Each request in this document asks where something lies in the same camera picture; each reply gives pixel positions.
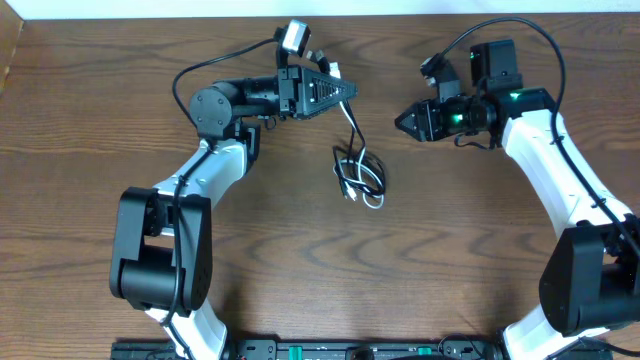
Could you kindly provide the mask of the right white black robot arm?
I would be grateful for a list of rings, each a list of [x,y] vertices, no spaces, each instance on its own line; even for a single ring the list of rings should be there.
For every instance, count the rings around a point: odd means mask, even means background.
[[[598,359],[599,335],[639,319],[639,219],[617,200],[570,139],[544,88],[526,88],[511,40],[470,50],[475,94],[436,54],[420,68],[434,99],[412,104],[396,127],[419,142],[487,132],[526,175],[558,238],[539,280],[539,304],[506,327],[503,359]]]

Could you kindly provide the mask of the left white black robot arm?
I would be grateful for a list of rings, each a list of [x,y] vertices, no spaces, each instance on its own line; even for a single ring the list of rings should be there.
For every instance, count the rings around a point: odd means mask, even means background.
[[[358,93],[354,83],[300,66],[274,76],[216,81],[188,113],[199,145],[172,176],[121,196],[109,277],[112,294],[157,321],[166,342],[119,341],[114,359],[235,359],[236,344],[208,300],[211,212],[259,153],[249,118],[315,117]]]

